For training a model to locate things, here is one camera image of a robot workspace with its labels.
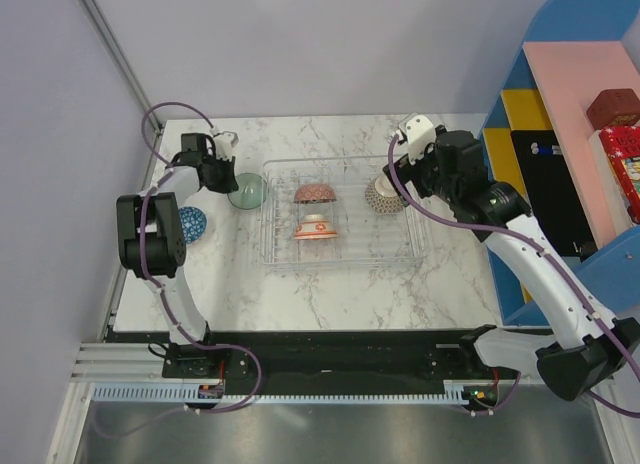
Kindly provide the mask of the red floral pattern bowl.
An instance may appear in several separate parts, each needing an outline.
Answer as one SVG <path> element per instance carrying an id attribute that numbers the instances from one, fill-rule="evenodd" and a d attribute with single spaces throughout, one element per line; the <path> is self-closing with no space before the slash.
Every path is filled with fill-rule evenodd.
<path id="1" fill-rule="evenodd" d="M 336 200 L 334 189 L 326 183 L 301 185 L 293 198 L 293 202 L 299 205 L 331 203 Z"/>

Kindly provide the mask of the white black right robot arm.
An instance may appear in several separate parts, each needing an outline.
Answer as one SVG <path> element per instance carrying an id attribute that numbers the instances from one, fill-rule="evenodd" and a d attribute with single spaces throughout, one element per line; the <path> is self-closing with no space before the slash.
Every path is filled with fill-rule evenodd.
<path id="1" fill-rule="evenodd" d="M 438 126 L 416 156 L 394 156 L 398 144 L 411 143 L 408 132 L 396 131 L 389 144 L 384 173 L 396 192 L 424 216 L 472 231 L 524 285 L 552 331 L 482 328 L 458 352 L 460 370 L 473 378 L 492 367 L 534 375 L 566 401 L 592 394 L 624 366 L 637 373 L 638 321 L 618 318 L 578 279 L 518 191 L 490 177 L 482 143 Z"/>

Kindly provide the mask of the orange white floral bowl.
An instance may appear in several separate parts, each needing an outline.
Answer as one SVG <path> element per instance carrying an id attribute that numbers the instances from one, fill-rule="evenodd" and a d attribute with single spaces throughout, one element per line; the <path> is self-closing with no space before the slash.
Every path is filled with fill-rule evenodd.
<path id="1" fill-rule="evenodd" d="M 298 241 L 334 239 L 337 236 L 334 224 L 323 214 L 306 215 L 293 233 L 293 238 Z"/>

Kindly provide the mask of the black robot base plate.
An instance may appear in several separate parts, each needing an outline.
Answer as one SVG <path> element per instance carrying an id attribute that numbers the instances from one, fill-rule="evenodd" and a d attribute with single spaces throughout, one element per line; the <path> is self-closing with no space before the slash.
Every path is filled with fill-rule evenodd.
<path id="1" fill-rule="evenodd" d="M 215 332 L 207 349 L 164 344 L 165 378 L 220 379 L 233 390 L 427 391 L 515 377 L 472 348 L 475 329 Z"/>

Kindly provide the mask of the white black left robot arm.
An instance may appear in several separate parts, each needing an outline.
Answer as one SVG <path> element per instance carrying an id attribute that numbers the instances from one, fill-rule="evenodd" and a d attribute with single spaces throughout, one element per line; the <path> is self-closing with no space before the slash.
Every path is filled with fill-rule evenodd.
<path id="1" fill-rule="evenodd" d="M 196 307 L 184 274 L 187 240 L 179 210 L 202 189 L 218 194 L 239 189 L 234 156 L 238 141 L 231 131 L 183 134 L 180 151 L 156 183 L 116 200 L 120 263 L 155 296 L 170 340 L 193 345 L 184 363 L 198 377 L 215 373 L 220 355 L 205 343 L 209 325 Z"/>

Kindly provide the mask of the brown lattice pattern bowl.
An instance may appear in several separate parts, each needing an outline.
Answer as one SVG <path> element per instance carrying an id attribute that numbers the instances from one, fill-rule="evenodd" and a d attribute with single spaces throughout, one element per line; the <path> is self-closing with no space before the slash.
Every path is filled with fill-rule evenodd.
<path id="1" fill-rule="evenodd" d="M 365 200 L 379 214 L 395 214 L 404 210 L 403 198 L 396 192 L 390 180 L 381 174 L 372 180 L 365 190 Z"/>

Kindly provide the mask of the pale green glazed bowl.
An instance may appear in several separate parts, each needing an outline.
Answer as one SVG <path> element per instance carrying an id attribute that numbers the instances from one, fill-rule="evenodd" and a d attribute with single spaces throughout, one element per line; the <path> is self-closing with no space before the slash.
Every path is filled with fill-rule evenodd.
<path id="1" fill-rule="evenodd" d="M 240 210 L 259 208 L 267 194 L 267 184 L 255 173 L 242 173 L 236 176 L 239 188 L 228 195 L 232 206 Z"/>

